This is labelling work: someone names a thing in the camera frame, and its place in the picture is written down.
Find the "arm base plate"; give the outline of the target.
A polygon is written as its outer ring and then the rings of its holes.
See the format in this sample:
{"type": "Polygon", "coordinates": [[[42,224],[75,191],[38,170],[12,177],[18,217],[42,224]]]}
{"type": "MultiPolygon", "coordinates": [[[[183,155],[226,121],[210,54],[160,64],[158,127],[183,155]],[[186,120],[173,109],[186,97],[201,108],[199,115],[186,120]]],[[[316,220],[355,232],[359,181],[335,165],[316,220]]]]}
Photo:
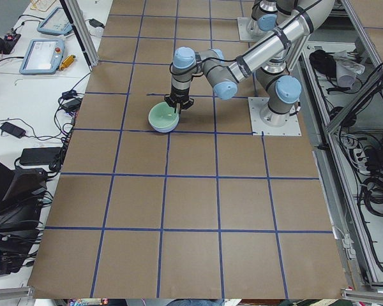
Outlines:
{"type": "Polygon", "coordinates": [[[239,40],[243,42],[254,42],[260,38],[258,22],[251,17],[238,17],[237,29],[239,40]]]}
{"type": "Polygon", "coordinates": [[[301,136],[299,120],[292,105],[289,113],[279,115],[269,109],[268,97],[249,97],[250,121],[254,136],[301,136]]]}

